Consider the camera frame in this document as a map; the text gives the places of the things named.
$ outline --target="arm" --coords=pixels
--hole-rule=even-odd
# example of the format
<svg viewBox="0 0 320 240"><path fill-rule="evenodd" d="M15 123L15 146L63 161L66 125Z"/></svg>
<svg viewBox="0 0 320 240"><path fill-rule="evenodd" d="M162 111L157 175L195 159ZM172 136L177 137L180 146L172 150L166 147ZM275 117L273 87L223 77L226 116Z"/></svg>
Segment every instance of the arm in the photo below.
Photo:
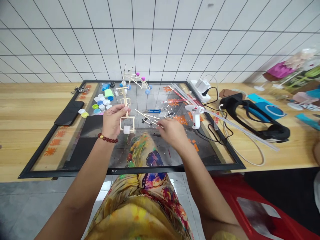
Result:
<svg viewBox="0 0 320 240"><path fill-rule="evenodd" d="M161 136L172 145L182 159L206 239L211 239L219 230L233 233L240 239L247 239L195 148L189 143L183 126L171 118L160 120L158 123L163 126L163 129L158 127Z"/></svg>
<svg viewBox="0 0 320 240"><path fill-rule="evenodd" d="M103 115L102 135L116 139L120 133L120 117L127 111L130 110L124 104L107 110ZM81 239L105 179L114 145L97 139L66 195L35 240Z"/></svg>

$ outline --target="smartphone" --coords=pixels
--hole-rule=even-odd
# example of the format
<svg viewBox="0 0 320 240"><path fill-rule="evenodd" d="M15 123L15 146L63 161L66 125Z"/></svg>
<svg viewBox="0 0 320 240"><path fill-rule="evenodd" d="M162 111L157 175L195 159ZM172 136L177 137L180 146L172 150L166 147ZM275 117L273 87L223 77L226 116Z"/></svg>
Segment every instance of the smartphone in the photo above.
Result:
<svg viewBox="0 0 320 240"><path fill-rule="evenodd" d="M79 114L78 111L83 107L84 102L73 101L69 102L66 108L61 112L54 124L56 125L71 125Z"/></svg>

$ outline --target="scissors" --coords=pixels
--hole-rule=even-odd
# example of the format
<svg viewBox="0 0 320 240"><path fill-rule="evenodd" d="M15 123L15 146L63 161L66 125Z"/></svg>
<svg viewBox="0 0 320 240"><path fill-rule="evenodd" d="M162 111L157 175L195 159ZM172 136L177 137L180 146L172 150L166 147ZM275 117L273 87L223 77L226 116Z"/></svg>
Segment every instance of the scissors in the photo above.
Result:
<svg viewBox="0 0 320 240"><path fill-rule="evenodd" d="M144 111L144 113L161 113L160 109L149 109L147 111Z"/></svg>

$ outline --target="tile floor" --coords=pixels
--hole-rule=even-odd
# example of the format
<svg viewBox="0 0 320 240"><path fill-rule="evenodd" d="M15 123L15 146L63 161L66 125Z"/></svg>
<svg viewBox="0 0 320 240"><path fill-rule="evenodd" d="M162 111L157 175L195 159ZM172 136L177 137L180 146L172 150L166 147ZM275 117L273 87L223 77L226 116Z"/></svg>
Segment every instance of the tile floor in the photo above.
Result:
<svg viewBox="0 0 320 240"><path fill-rule="evenodd" d="M195 240L204 240L199 211L185 173L168 173L184 207ZM106 176L93 206L89 224L108 193L114 176ZM55 181L0 183L0 240L32 240L56 209L74 177Z"/></svg>

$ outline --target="hand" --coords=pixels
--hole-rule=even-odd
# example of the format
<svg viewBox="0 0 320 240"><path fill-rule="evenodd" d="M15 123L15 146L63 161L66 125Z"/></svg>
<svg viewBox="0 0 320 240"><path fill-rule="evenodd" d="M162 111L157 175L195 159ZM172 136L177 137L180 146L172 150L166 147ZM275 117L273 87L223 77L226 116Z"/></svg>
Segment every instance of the hand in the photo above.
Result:
<svg viewBox="0 0 320 240"><path fill-rule="evenodd" d="M176 151L183 149L189 144L189 140L183 126L172 118L165 118L158 121L162 127L157 127L161 137L166 140Z"/></svg>
<svg viewBox="0 0 320 240"><path fill-rule="evenodd" d="M102 135L110 139L116 139L120 133L120 118L126 112L130 113L130 111L131 109L125 107L124 104L114 105L105 111L103 114Z"/></svg>

